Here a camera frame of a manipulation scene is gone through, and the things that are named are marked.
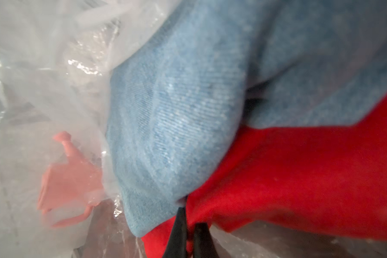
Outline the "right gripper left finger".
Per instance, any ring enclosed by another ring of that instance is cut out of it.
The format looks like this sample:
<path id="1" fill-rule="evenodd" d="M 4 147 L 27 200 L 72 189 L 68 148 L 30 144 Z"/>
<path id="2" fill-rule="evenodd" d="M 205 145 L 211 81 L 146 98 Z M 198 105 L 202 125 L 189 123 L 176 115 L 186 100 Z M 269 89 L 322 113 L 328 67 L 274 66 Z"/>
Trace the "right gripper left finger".
<path id="1" fill-rule="evenodd" d="M 180 207 L 162 258 L 187 258 L 187 236 L 186 209 Z"/>

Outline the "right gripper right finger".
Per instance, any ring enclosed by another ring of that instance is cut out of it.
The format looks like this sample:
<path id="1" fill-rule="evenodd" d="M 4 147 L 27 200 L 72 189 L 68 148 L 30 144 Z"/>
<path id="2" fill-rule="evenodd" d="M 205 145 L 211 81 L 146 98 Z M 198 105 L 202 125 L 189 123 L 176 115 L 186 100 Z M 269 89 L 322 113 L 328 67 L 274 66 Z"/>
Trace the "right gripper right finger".
<path id="1" fill-rule="evenodd" d="M 219 258 L 207 223 L 195 225 L 193 258 Z"/>

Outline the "clear plastic vacuum bag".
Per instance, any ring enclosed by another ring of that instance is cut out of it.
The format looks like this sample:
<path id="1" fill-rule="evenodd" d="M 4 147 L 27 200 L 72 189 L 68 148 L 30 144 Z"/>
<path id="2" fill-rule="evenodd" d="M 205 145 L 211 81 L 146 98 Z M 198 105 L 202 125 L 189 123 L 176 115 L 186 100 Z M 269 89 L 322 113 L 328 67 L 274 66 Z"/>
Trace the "clear plastic vacuum bag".
<path id="1" fill-rule="evenodd" d="M 142 237 L 131 232 L 106 133 L 115 69 L 182 2 L 0 1 L 0 258 L 162 258 L 177 212 Z M 53 139 L 63 131 L 101 168 L 105 198 L 85 221 L 53 228 L 37 202 L 48 166 L 67 162 Z M 265 220 L 208 228 L 220 258 L 387 258 L 387 240 Z"/>

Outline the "blue towel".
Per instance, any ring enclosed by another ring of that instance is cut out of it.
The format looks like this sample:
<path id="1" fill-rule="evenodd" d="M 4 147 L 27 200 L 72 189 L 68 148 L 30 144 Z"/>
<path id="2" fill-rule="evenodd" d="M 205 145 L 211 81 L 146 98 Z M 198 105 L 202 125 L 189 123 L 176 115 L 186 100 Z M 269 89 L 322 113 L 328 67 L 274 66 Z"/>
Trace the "blue towel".
<path id="1" fill-rule="evenodd" d="M 353 125 L 387 94 L 387 1 L 183 1 L 111 78 L 131 232 L 172 218 L 241 125 Z"/>

